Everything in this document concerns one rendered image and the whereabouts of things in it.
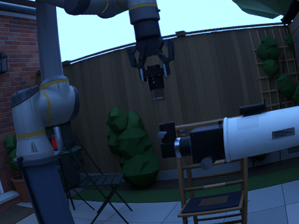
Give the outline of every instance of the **telescope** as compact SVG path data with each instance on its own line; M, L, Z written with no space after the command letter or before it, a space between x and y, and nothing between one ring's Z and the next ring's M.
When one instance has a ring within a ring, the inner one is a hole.
M157 138L162 140L162 158L192 156L203 170L211 168L217 160L226 162L288 149L299 151L297 114L299 107L274 111L263 104L240 107L241 117L224 118L216 125L197 127L189 137L176 137L175 123L159 124Z

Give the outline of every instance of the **chair seat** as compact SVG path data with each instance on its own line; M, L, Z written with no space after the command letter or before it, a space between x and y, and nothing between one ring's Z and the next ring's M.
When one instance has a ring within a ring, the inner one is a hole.
M209 210L238 207L242 197L242 191L228 192L213 196L190 198L181 213L204 212Z
M115 174L103 174L97 176L91 176L92 180L95 182L97 186L101 185L118 185L124 178L124 173L115 173ZM85 177L85 179L78 184L78 187L90 187L93 183L89 179L89 177Z

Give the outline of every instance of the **terracotta pot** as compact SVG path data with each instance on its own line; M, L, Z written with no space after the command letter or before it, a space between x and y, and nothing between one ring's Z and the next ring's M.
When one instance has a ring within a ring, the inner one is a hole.
M25 181L22 175L13 176L10 178L12 183L15 185L15 189L20 194L22 202L29 203L30 198L26 189Z

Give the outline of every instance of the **wooden chair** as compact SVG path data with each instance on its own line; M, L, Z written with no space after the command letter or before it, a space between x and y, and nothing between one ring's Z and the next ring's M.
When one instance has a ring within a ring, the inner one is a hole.
M196 124L188 124L184 126L176 126L177 137L185 136L182 134L185 128L193 129L195 127L202 127L217 124L219 120L212 120L209 122L202 122ZM188 224L188 217L193 216L194 224L197 224L201 221L207 220L217 220L222 218L230 218L235 216L241 216L242 219L236 221L227 221L224 223L233 224L233 223L242 223L247 224L247 197L248 197L248 168L247 168L247 158L233 160L231 162L240 162L241 168L236 171L229 171L225 173L210 174L205 176L195 176L192 177L192 169L200 168L200 163L190 165L190 157L177 158L177 168L178 168L178 183L180 188L180 201L182 209L178 214L178 218L183 218L183 224ZM225 159L218 160L213 163L215 165L221 165L227 163ZM184 170L187 172L188 187L185 187L184 181ZM222 182L214 183L210 185L201 185L193 186L193 180L200 180L204 178L213 178L216 176L225 176L234 173L241 173L240 180L233 180L231 182ZM205 196L196 198L194 191L204 190L204 189L214 189L217 187L225 187L228 185L241 184L241 191L229 192L225 194L218 194L213 196ZM186 192L190 193L190 199L186 201ZM227 212L232 212L239 210L240 213L229 214L226 216ZM223 213L221 216L215 216L212 218L201 218L198 219L198 216L210 215Z

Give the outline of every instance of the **red object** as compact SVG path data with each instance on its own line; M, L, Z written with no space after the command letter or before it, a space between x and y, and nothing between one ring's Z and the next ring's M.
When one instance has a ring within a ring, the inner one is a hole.
M51 144L52 144L52 147L54 148L54 150L57 151L58 148L57 148L56 138L54 135L52 135Z

